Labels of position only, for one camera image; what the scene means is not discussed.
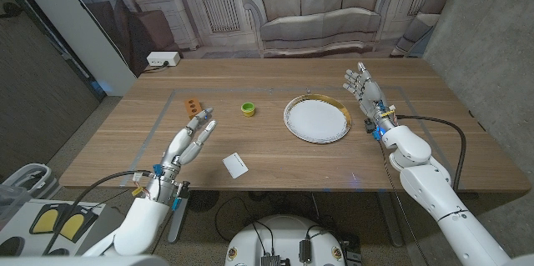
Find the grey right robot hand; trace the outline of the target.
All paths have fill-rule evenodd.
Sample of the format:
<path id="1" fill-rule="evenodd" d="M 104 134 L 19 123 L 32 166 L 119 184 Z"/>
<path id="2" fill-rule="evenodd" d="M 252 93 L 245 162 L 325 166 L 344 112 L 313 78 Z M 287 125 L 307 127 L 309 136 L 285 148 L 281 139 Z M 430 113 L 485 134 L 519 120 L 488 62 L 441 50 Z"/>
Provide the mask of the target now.
<path id="1" fill-rule="evenodd" d="M 360 109 L 366 116 L 366 132 L 370 133 L 374 139 L 381 140 L 388 130 L 396 126 L 395 107 L 387 104 L 385 94 L 371 77 L 363 62 L 358 62 L 357 67 L 357 71 L 346 70 L 346 83 L 343 87 L 355 96 Z"/>

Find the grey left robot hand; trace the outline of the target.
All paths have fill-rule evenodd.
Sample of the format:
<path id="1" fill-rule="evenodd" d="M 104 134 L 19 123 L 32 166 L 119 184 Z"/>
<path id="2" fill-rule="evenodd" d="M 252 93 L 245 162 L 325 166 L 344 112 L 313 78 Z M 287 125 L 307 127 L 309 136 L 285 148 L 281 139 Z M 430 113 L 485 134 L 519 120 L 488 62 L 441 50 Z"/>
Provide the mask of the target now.
<path id="1" fill-rule="evenodd" d="M 184 186 L 177 180 L 180 169 L 195 160 L 217 125 L 217 121 L 211 119 L 213 110 L 211 107 L 202 110 L 177 132 L 149 180 L 148 194 L 143 199 L 169 204 L 171 198 L 180 193 Z"/>

